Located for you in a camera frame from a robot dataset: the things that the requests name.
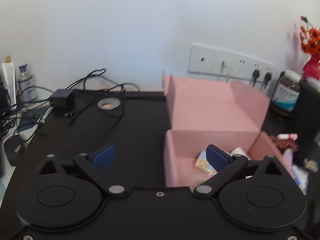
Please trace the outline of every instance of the red vase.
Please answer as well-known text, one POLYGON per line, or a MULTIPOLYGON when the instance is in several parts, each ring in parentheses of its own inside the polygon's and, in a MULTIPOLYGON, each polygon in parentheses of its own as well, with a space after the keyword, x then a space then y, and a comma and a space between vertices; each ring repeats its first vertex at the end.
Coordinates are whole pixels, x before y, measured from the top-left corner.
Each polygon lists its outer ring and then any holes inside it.
POLYGON ((320 77, 320 57, 317 55, 311 55, 311 59, 304 65, 302 69, 302 76, 304 79, 307 77, 313 77, 319 80, 320 77))

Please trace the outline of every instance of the electrical socket panel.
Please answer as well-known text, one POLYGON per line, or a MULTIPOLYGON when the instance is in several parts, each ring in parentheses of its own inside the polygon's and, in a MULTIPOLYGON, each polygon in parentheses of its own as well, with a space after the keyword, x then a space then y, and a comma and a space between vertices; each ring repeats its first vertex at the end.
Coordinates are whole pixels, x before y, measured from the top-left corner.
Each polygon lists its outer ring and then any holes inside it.
POLYGON ((263 81, 267 72, 273 72, 272 62, 255 58, 231 50, 193 44, 191 47, 189 69, 191 73, 234 76, 251 79, 255 69, 259 69, 263 81))

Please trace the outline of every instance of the triangular cutout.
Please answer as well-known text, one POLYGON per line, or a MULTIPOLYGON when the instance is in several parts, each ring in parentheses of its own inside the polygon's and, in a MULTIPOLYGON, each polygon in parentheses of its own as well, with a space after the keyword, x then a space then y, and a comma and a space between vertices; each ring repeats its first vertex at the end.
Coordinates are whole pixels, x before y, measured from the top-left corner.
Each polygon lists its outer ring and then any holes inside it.
POLYGON ((265 170, 266 174, 282 175, 281 171, 274 162, 269 162, 265 170))
POLYGON ((40 171, 39 175, 51 174, 51 173, 57 173, 57 169, 54 166, 52 161, 48 161, 40 171))

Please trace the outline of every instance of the blue gripper pad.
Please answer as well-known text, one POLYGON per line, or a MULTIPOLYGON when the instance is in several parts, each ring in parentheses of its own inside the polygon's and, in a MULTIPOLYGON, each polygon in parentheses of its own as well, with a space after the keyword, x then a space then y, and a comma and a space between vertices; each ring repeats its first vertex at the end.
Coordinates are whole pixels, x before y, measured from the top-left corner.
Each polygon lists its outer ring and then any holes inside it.
POLYGON ((213 144, 210 144, 205 150, 208 163, 217 171, 221 171, 233 161, 233 157, 225 153, 213 144))
POLYGON ((93 154, 90 154, 88 160, 98 169, 104 170, 113 162, 115 155, 115 147, 113 144, 108 143, 93 154))

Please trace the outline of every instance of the black table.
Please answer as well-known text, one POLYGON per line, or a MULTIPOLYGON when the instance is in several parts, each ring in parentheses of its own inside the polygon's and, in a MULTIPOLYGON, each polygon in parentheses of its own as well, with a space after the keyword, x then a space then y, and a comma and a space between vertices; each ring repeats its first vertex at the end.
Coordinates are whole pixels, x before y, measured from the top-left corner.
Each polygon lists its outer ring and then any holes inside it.
MULTIPOLYGON (((83 94, 78 91, 74 109, 81 109, 97 93, 83 94)), ((8 237, 21 227, 14 212, 14 196, 33 169, 49 153, 54 153, 60 159, 68 159, 82 152, 90 154, 108 142, 113 143, 116 148, 116 158, 106 169, 106 174, 125 187, 164 186, 164 135, 170 129, 170 124, 163 94, 159 92, 109 93, 109 96, 118 98, 137 95, 154 98, 123 100, 125 114, 118 124, 117 118, 109 116, 96 105, 88 108, 71 124, 70 119, 64 116, 65 111, 52 111, 49 114, 45 124, 25 150, 11 178, 0 209, 0 235, 8 237)), ((112 112, 114 116, 119 116, 120 113, 121 108, 112 112)), ((281 118, 272 111, 268 111, 262 130, 271 135, 294 132, 294 127, 290 119, 281 118)), ((297 143, 309 157, 320 163, 320 148, 310 138, 299 136, 297 143)), ((320 172, 310 174, 308 208, 301 221, 301 228, 317 236, 320 235, 319 186, 320 172)))

